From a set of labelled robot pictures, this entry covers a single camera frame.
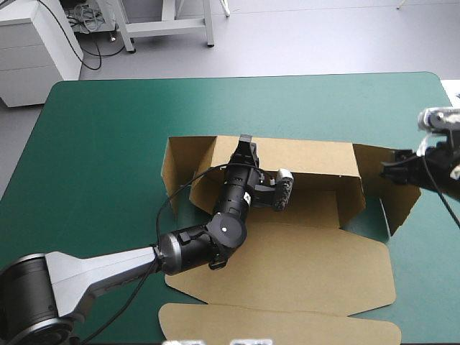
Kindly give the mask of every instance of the green tabletop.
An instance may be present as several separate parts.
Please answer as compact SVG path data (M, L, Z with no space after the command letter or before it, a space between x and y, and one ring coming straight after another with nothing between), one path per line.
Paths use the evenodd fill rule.
M155 242L169 136L245 133L416 148L418 112L448 105L430 73L59 83L0 202L0 266L31 252L84 257ZM377 202L368 201L347 229L385 240ZM177 222L165 214L165 231L202 216L186 197L182 205ZM396 323L406 342L460 340L460 232L434 193L423 192L387 245L397 300L357 317ZM132 288L99 298L81 333L103 323ZM159 341L161 305L192 301L151 276L97 340Z

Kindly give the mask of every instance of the white table frame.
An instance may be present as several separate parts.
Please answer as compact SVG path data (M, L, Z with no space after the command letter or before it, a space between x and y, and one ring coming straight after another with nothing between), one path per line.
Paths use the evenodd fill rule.
M211 16L210 0L203 0L203 18L179 19L182 11L183 0L180 1L176 10L175 0L163 0L160 22L129 23L127 13L124 10L123 0L107 0L115 13L116 22L123 39L125 48L129 52L135 52L134 38L153 37L164 35L180 35L197 31L206 31L208 47L214 46L213 22ZM230 15L227 0L220 0L226 16Z

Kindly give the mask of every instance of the power cord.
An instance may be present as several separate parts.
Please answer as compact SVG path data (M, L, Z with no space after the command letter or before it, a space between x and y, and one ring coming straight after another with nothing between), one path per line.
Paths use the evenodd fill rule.
M55 21L57 22L57 25L59 25L59 28L61 29L61 31L63 32L64 36L65 36L65 39L67 40L67 43L70 45L70 48L72 49L73 53L75 54L75 56L77 57L77 59L82 63L83 66L85 66L87 69L89 70L99 70L101 69L102 67L102 56L101 56L101 51L99 50L99 45L97 44L96 40L94 39L94 37L91 35L91 39L93 40L94 42L94 45L96 46L96 49L98 51L98 56L99 56L99 64L98 64L98 67L91 67L89 65L87 65L86 63L83 62L83 60L78 56L77 52L75 51L75 48L72 46L72 43L70 42L69 40L69 37L67 36L67 33L65 32L63 26L61 25L61 23L59 22L59 19L56 17L56 15L54 14L54 12L48 7L48 5L46 5L42 0L37 0L38 2L41 3L41 5L44 6L44 8L46 8L46 10L49 11L49 13L51 13L52 17L55 19Z
M186 189L189 185L191 185L193 182L195 182L197 179L202 178L204 175L209 174L210 172L214 170L220 170L223 167L251 167L255 170L260 171L261 173L264 173L268 175L271 179L273 179L272 175L269 172L266 172L265 170L255 166L255 165L250 165L250 164L244 164L244 163L226 163L226 164L221 164L217 165L215 167L210 167L209 169L203 171L202 173L196 175L194 178L186 182L184 185L182 185L180 188L178 188L173 194L168 196L165 200L165 202L160 206L160 209L157 212L157 219L155 222L155 228L157 232L157 246L158 249L160 250L160 216L162 211L166 208L167 205L169 205L170 201L176 197L181 191ZM203 230L202 234L207 234L209 237L213 240L214 244L219 248L219 251L223 252L223 249L221 248L221 243L217 240L215 236L210 234L208 231ZM131 295L129 296L128 300L123 304L123 306L115 313L113 314L112 317L110 317L109 320L107 320L101 327L99 327L96 331L94 331L90 336L86 337L82 342L81 345L86 345L89 341L97 337L99 334L101 334L107 327L109 327L131 304L133 299L137 296L139 291L141 290L142 286L144 285L145 281L147 280L147 277L153 273L153 269L155 268L155 261L152 262L152 264L149 266L148 270L145 272L145 274L142 276L142 279L139 281Z
M457 216L454 213L454 211L452 210L452 208L449 205L449 203L447 202L446 198L444 198L444 195L441 192L441 190L439 189L438 184L436 183L436 181L434 180L433 176L431 175L430 169L428 168L428 164L426 162L426 156L425 155L422 155L422 162L423 162L423 165L425 166L426 174L430 178L431 184L433 185L435 191L437 192L439 198L441 199L441 201L443 202L443 204L446 207L447 211L451 215L452 219L455 221L455 224L457 224L458 228L460 229L460 221L457 218Z

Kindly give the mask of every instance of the black cable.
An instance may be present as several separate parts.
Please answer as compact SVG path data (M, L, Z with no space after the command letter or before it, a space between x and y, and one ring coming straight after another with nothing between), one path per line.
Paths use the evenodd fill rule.
M250 164L244 164L244 163L226 163L226 164L221 164L221 165L217 165L215 167L210 167L209 169L203 171L202 173L196 175L194 178L192 178L190 181L188 181L185 185L182 185L180 188L178 188L171 196L167 197L167 199L165 200L165 202L161 205L160 209L158 210L158 213L157 213L157 220L156 220L156 230L157 230L157 246L158 246L158 249L160 250L160 214L162 212L163 209L166 208L166 206L169 204L169 202L177 195L179 194L182 190L184 190L185 188L187 188L190 184L192 184L195 180L203 177L204 175L210 173L211 171L214 171L214 170L217 170L217 169L221 169L222 167L251 167L255 170L258 170L260 171L261 173L264 173L266 175L268 175L270 178L273 179L272 175L269 174L268 172L266 172L265 170L255 166L255 165L250 165ZM217 240L217 238L210 234L208 231L206 230L203 230L203 234L207 234L212 240L213 242L215 242L215 245L219 248L219 251L221 252L222 255L225 255L224 253L224 250L220 244L220 242ZM101 334L107 327L109 327L111 325L112 322L114 322L128 307L129 305L131 304L131 302L133 301L133 299L136 297L137 293L140 291L141 287L143 286L143 284L145 283L145 281L147 280L147 277L153 273L153 269L155 268L155 264L156 264L156 261L152 261L152 264L149 266L148 270L145 272L145 274L143 275L142 279L139 281L139 284L137 284L136 288L133 290L132 294L129 296L128 300L125 302L125 304L123 304L123 306L115 313L113 314L112 317L110 317L109 320L107 320L102 326L100 326L96 331L94 331L90 336L86 337L86 339L84 339L82 342L81 342L81 345L85 345L87 344L91 339L95 338L96 336L98 336L99 334Z
M137 293L141 290L142 286L144 285L145 281L147 280L147 277L150 275L150 273L153 273L153 269L155 268L156 263L157 263L156 260L152 261L152 263L150 264L148 270L145 272L144 276L139 281L139 284L137 284L136 288L133 290L132 294L129 296L129 298L125 302L125 304L123 304L123 306L115 314L113 314L113 316L110 317L110 319L107 320L104 325L99 327L90 336L87 336L81 342L81 345L87 344L91 339L93 339L96 336L98 336L99 334L101 334L107 327L109 327L111 325L112 322L114 322L129 307L129 305L131 304L133 299L137 296Z
M157 213L157 220L155 222L155 228L157 230L157 246L158 249L160 249L161 243L160 243L160 215L162 211L166 208L167 205L169 205L169 202L177 195L179 194L182 190L186 189L189 185L191 185L195 180L202 178L204 175L210 173L211 171L221 169L223 167L251 167L255 170L260 171L261 173L264 173L268 175L271 179L273 179L273 176L266 172L265 170L261 169L260 167L257 167L255 165L250 165L250 164L244 164L244 163L226 163L226 164L220 164L216 165L215 167L210 167L209 169L203 171L202 173L196 175L194 178L189 180L186 184L184 184L182 187L177 189L173 194L171 194L168 198L166 198L165 202L161 205L158 213Z
M438 184L436 183L436 181L434 180L433 176L431 175L430 169L428 168L428 164L426 162L425 155L422 156L422 162L423 162L423 165L425 166L426 174L428 175L428 177L431 180L431 184L433 185L434 189L436 190L437 194L439 195L439 198L443 202L444 206L446 207L447 211L451 215L452 219L455 221L455 223L457 224L458 228L460 229L460 221L457 218L457 216L455 215L455 213L452 210L452 208L449 205L449 203L447 202L446 198L444 198L444 195L441 192L441 190L439 189Z
M75 51L75 48L72 46L72 43L70 42L69 40L69 37L67 36L67 33L65 32L63 26L61 25L61 23L59 22L59 19L56 17L56 15L54 14L53 11L51 11L51 9L48 7L48 5L46 5L42 0L37 0L38 2L41 3L41 5L44 6L44 8L46 8L49 13L51 13L52 17L55 19L55 21L57 22L57 24L59 25L59 28L61 29L61 31L63 32L64 36L65 36L65 39L67 40L68 44L70 45L70 48L72 48L72 51L73 53L75 54L75 56L77 57L77 59L82 63L83 66L85 66L87 69L90 69L90 70L99 70L101 69L102 67L102 57L101 57L101 51L99 50L99 45L98 43L96 42L96 40L94 39L93 35L91 35L91 39L93 40L94 42L94 45L96 46L96 50L98 51L98 56L99 56L99 65L98 67L91 67L89 65L86 65L84 62L83 62L83 59L80 59L80 57L78 56L77 52Z
M76 19L75 17L72 17L70 15L67 15L67 19L69 20L73 20L74 22L71 23L71 26L74 27L75 25L84 25L85 23L83 23L82 21ZM92 55L92 56L97 56L97 57L102 57L102 58L109 58L111 56L115 56L115 55L118 55L120 52L123 51L124 49L124 45L121 46L121 48L119 50L117 50L116 52L111 52L109 54L95 54L94 52L90 52L89 50L83 48L83 47L80 47L80 49L82 49L82 51L86 52L87 54L89 55Z
M87 54L89 55L92 55L92 56L99 56L98 54L94 54L93 52L90 52L88 50L86 50L85 48L83 47L80 47L82 49L82 51L86 52ZM124 45L119 49L117 50L116 52L113 52L113 53L110 53L110 54L102 54L101 57L103 58L108 58L108 57L111 57L111 56L115 56L115 55L118 55L120 52L122 52L124 49Z

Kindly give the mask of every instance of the open cardboard box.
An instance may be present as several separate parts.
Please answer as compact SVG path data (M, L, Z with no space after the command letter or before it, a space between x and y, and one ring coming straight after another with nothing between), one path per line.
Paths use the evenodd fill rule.
M210 166L224 164L238 137L169 138L162 169L168 194ZM260 167L294 175L283 212L252 208L248 236L226 268L199 267L167 277L166 283L208 305L163 306L167 339L271 338L276 344L399 344L396 325L348 318L395 300L387 247L341 230L378 196L393 235L420 196L379 176L390 150L345 142L253 138ZM197 180L190 201L212 212L224 174ZM176 203L172 203L177 212Z

